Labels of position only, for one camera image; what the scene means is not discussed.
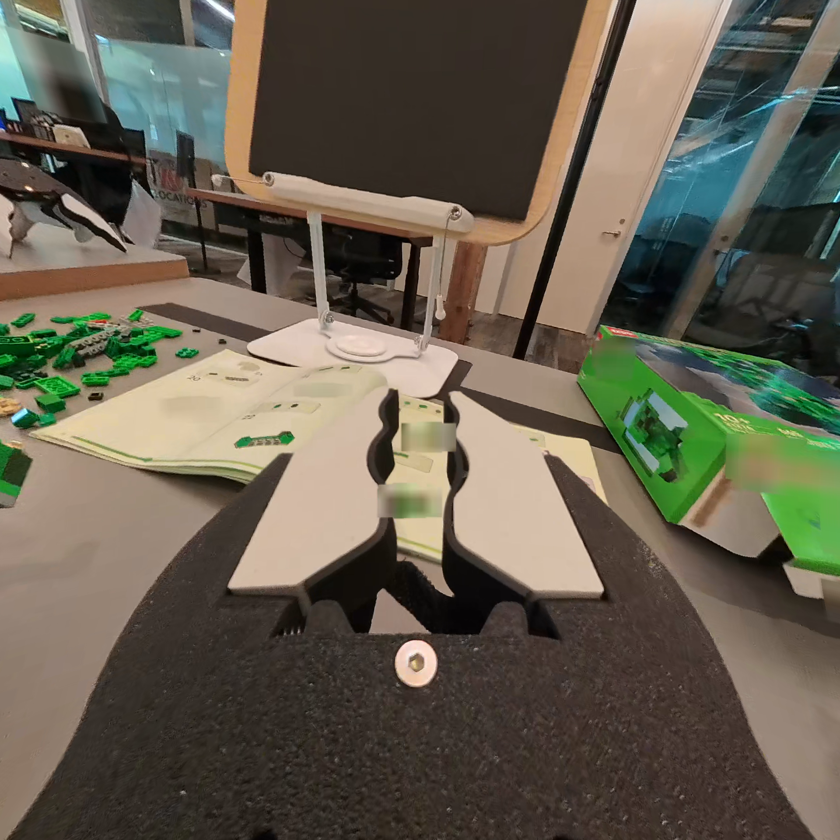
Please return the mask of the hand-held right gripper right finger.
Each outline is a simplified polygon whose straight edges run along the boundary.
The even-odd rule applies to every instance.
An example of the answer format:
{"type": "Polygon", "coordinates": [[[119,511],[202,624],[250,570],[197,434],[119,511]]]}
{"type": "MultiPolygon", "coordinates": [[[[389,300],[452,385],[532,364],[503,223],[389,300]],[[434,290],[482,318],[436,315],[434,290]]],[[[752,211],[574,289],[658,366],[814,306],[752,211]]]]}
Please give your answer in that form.
{"type": "Polygon", "coordinates": [[[550,604],[601,602],[605,585],[550,454],[463,392],[445,409],[455,436],[443,517],[449,632],[479,632],[505,604],[523,610],[529,629],[550,604]]]}

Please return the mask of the wooden office desk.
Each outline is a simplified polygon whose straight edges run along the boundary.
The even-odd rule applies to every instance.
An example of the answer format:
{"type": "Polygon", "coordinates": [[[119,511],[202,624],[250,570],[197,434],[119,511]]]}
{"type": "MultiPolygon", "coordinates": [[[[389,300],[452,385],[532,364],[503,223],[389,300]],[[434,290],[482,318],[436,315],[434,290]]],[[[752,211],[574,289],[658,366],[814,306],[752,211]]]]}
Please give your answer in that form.
{"type": "Polygon", "coordinates": [[[1,140],[16,146],[29,147],[31,149],[36,149],[40,152],[52,155],[75,155],[96,161],[109,161],[111,163],[119,162],[130,165],[147,164],[147,158],[144,156],[110,152],[106,150],[94,150],[84,146],[56,143],[54,141],[32,138],[24,134],[9,133],[3,130],[1,131],[1,140]]]}
{"type": "MultiPolygon", "coordinates": [[[[219,223],[243,228],[246,231],[251,284],[255,291],[267,291],[263,235],[290,239],[301,247],[301,254],[304,258],[312,256],[306,214],[302,210],[271,205],[248,197],[243,193],[216,192],[188,187],[185,189],[185,193],[194,200],[196,205],[202,202],[211,204],[219,223]]],[[[335,216],[326,216],[323,219],[323,226],[325,227],[327,224],[396,236],[402,240],[402,259],[403,269],[406,269],[406,281],[398,325],[401,329],[413,331],[417,323],[417,288],[421,255],[423,249],[430,248],[432,245],[431,237],[380,224],[348,221],[335,216]]]]}

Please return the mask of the pale green instruction booklet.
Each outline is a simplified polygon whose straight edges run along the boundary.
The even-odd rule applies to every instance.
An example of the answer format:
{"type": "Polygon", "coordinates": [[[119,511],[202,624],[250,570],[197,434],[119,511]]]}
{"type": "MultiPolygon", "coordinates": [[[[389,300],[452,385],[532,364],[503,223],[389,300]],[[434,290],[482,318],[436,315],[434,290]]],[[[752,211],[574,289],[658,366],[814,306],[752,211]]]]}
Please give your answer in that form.
{"type": "MultiPolygon", "coordinates": [[[[386,385],[373,366],[340,361],[314,369],[282,367],[223,350],[153,382],[89,407],[37,439],[123,466],[248,484],[278,455],[293,454],[362,397],[386,385]]],[[[509,421],[546,455],[561,458],[607,503],[591,445],[524,421],[509,421]]],[[[448,490],[445,454],[407,453],[394,438],[389,485],[448,490]]],[[[397,520],[397,546],[440,564],[443,521],[397,520]]]]}

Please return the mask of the green toy brick box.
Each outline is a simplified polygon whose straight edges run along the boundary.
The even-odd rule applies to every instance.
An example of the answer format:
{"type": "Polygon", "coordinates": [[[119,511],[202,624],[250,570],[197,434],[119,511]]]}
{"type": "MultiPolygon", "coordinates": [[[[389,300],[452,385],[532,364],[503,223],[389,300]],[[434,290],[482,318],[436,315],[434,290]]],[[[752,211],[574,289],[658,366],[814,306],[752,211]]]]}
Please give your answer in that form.
{"type": "Polygon", "coordinates": [[[578,383],[663,518],[838,603],[838,389],[778,360],[601,326],[578,383]]]}

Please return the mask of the black office chair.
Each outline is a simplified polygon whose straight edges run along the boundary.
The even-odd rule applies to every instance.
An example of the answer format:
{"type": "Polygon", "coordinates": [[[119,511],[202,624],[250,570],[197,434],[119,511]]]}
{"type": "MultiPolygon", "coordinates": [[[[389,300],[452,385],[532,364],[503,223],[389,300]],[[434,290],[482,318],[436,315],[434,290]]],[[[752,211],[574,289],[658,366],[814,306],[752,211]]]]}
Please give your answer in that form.
{"type": "Polygon", "coordinates": [[[329,297],[332,310],[393,325],[391,311],[360,295],[362,285],[384,285],[403,271],[403,243],[396,236],[327,224],[323,231],[325,268],[344,294],[329,297]]]}

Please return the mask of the grey long brick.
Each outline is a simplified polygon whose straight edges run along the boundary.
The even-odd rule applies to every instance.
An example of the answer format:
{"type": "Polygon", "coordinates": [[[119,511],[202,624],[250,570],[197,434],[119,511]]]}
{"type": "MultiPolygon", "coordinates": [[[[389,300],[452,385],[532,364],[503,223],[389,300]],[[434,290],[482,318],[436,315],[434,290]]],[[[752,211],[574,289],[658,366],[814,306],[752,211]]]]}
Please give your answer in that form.
{"type": "Polygon", "coordinates": [[[73,349],[82,357],[92,357],[105,351],[111,339],[126,340],[131,338],[134,326],[128,322],[104,322],[87,324],[89,334],[69,341],[66,347],[73,349]]]}

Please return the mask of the pile of green toy bricks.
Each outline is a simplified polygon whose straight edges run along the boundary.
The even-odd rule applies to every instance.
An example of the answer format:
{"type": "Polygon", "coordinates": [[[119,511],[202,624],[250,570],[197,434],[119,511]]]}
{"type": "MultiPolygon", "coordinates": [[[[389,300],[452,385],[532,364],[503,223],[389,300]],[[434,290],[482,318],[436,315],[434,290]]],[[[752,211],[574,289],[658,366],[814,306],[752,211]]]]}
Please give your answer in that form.
{"type": "Polygon", "coordinates": [[[85,394],[100,401],[112,381],[155,367],[160,344],[170,344],[179,360],[198,354],[178,346],[183,331],[154,322],[142,309],[122,317],[103,311],[55,316],[41,327],[36,320],[35,312],[25,311],[1,325],[1,396],[37,412],[39,423],[65,411],[71,398],[85,394]],[[86,358],[66,345],[88,335],[89,322],[128,322],[134,330],[131,338],[111,339],[103,353],[86,358]]]}

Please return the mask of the green brick assembly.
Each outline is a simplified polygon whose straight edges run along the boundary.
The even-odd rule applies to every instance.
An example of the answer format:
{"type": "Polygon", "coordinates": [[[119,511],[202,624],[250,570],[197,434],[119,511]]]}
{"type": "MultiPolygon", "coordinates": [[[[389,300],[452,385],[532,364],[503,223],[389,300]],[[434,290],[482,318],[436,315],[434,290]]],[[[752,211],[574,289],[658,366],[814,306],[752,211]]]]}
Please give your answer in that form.
{"type": "Polygon", "coordinates": [[[14,507],[24,486],[32,458],[17,441],[1,442],[1,508],[14,507]]]}

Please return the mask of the wooden side table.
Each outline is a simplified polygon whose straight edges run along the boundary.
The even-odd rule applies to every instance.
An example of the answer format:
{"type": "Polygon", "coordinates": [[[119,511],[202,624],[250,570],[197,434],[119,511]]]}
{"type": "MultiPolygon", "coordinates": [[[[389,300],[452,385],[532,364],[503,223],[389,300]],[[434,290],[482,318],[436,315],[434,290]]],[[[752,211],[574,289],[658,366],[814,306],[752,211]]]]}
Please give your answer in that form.
{"type": "Polygon", "coordinates": [[[186,259],[155,248],[80,244],[74,238],[36,238],[1,259],[1,301],[142,285],[190,276],[186,259]]]}

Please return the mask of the clear plastic bag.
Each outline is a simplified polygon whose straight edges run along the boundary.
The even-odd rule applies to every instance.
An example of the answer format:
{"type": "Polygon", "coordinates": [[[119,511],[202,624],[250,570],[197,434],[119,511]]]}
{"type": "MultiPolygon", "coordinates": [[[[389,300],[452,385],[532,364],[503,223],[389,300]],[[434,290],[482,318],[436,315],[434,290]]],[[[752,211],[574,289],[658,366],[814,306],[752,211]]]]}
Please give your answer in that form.
{"type": "Polygon", "coordinates": [[[134,245],[155,249],[161,235],[162,211],[152,195],[132,180],[131,196],[122,222],[122,233],[134,245]]]}

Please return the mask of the black pole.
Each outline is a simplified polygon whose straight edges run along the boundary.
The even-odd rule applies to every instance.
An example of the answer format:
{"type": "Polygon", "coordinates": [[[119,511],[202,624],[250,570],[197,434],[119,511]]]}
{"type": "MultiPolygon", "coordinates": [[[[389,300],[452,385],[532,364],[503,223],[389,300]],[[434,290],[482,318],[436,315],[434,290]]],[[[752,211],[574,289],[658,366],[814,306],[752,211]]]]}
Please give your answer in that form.
{"type": "Polygon", "coordinates": [[[524,360],[536,328],[539,312],[545,298],[562,238],[568,226],[574,199],[578,192],[585,163],[592,147],[597,124],[600,120],[604,100],[612,83],[617,61],[621,55],[627,30],[636,8],[636,1],[619,1],[616,4],[612,23],[602,52],[600,64],[586,104],[580,130],[566,169],[557,208],[549,229],[547,242],[532,287],[528,306],[524,313],[512,357],[524,360]]]}

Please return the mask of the white door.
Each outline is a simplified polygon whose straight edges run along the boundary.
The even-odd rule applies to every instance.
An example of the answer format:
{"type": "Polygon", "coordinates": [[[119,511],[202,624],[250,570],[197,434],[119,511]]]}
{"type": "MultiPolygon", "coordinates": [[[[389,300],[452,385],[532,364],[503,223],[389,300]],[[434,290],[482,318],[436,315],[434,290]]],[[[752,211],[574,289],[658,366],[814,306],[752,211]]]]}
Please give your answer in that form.
{"type": "Polygon", "coordinates": [[[637,2],[540,316],[590,333],[633,243],[729,1],[637,2]]]}

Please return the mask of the black and white gripper tool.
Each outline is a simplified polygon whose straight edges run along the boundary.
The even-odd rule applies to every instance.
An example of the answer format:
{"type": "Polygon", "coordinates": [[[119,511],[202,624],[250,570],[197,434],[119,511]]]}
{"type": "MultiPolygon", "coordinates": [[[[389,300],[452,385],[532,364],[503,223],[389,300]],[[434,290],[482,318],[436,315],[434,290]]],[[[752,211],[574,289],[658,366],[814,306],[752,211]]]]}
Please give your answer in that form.
{"type": "Polygon", "coordinates": [[[67,229],[82,244],[99,238],[120,252],[134,245],[70,186],[30,163],[2,159],[2,257],[11,258],[37,224],[67,229]]]}

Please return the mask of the wooden framed black board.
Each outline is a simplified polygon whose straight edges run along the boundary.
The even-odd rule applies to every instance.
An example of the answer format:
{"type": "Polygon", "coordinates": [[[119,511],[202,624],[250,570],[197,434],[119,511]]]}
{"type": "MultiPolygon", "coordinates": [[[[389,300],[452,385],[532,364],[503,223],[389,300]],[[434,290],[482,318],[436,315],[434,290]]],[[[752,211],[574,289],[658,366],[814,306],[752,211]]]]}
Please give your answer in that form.
{"type": "Polygon", "coordinates": [[[547,215],[615,2],[236,2],[225,164],[296,212],[506,245],[547,215]]]}

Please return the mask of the wooden post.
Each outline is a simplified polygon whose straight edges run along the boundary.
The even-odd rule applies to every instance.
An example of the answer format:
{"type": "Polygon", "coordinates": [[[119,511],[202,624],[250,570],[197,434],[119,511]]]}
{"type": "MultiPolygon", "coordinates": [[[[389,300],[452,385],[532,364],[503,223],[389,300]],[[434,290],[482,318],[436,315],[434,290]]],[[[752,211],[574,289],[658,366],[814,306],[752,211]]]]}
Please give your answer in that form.
{"type": "Polygon", "coordinates": [[[463,241],[457,244],[444,305],[446,314],[438,327],[441,340],[468,342],[487,251],[485,245],[463,241]]]}

